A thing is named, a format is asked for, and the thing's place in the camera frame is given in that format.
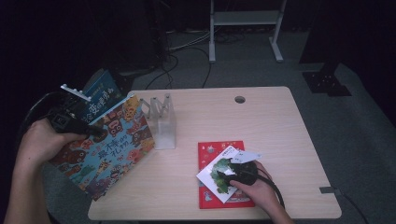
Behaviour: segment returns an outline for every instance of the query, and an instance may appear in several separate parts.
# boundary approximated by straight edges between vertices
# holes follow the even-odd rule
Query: transparent holder
[[[148,126],[155,141],[155,149],[176,148],[176,117],[170,93],[166,93],[163,103],[157,97],[150,98],[150,103],[140,99]]]

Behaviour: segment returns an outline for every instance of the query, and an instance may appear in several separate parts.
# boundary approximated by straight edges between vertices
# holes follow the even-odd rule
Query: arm
[[[4,223],[50,223],[41,169],[65,144],[85,137],[56,133],[47,119],[32,124],[18,150]]]
[[[258,161],[255,162],[257,168],[261,170],[259,170],[259,175],[268,177],[272,180],[272,177],[268,174],[262,164]],[[289,214],[277,200],[274,190],[268,184],[260,180],[257,180],[252,186],[245,185],[234,180],[230,181],[230,184],[244,191],[257,206],[268,214],[275,224],[293,223]]]

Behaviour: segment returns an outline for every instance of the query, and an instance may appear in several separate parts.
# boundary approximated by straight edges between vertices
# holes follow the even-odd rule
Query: person's left hand
[[[56,133],[48,119],[34,122],[23,136],[18,150],[17,163],[40,166],[49,161],[69,142],[84,139],[86,135]]]

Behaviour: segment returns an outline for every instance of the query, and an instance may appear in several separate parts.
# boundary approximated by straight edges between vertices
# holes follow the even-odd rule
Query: gray carpet
[[[324,93],[311,93],[302,72],[319,70],[321,64],[298,64],[307,35],[308,33],[281,33],[278,44],[285,59],[283,63],[277,63],[274,58],[268,43],[269,34],[245,35],[243,40],[232,44],[217,44],[217,61],[211,64],[205,88],[290,88],[330,183],[349,196],[370,223],[394,223],[396,129],[363,88],[359,77],[343,65],[337,68],[335,75],[352,96],[329,97]],[[175,47],[194,38],[197,35],[172,34],[169,35],[169,43]],[[206,52],[208,49],[207,44],[195,47]],[[148,88],[202,88],[209,70],[206,56],[197,49],[184,49],[173,55],[177,56],[178,65],[169,72],[173,80],[171,85],[169,77],[162,76]],[[175,58],[170,57],[164,68],[170,69],[175,62]],[[158,69],[138,77],[132,89],[145,89],[162,72],[162,69]],[[51,165],[46,166],[44,172],[48,207],[61,223],[99,223],[89,221],[87,217],[91,204],[88,196]],[[340,218],[295,220],[296,223],[364,223],[345,197],[338,196],[337,199],[343,211]]]

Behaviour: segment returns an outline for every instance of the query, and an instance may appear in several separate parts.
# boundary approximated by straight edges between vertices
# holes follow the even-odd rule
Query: hand
[[[272,180],[272,177],[268,174],[268,172],[265,170],[262,164],[259,163],[258,161],[254,161],[254,162],[256,163],[257,168],[259,169],[259,175],[262,175]],[[274,204],[276,205],[279,204],[279,201],[277,200],[274,190],[263,181],[256,180],[256,182],[251,186],[242,184],[234,180],[230,181],[230,184],[244,191],[247,194],[247,196],[249,196],[249,198],[253,200],[253,202],[257,204],[264,211],[268,211],[269,207]]]
[[[55,157],[67,143],[85,137],[86,135],[76,133],[56,133],[49,120],[38,120],[31,125],[21,140],[17,165],[41,166],[45,161]]]

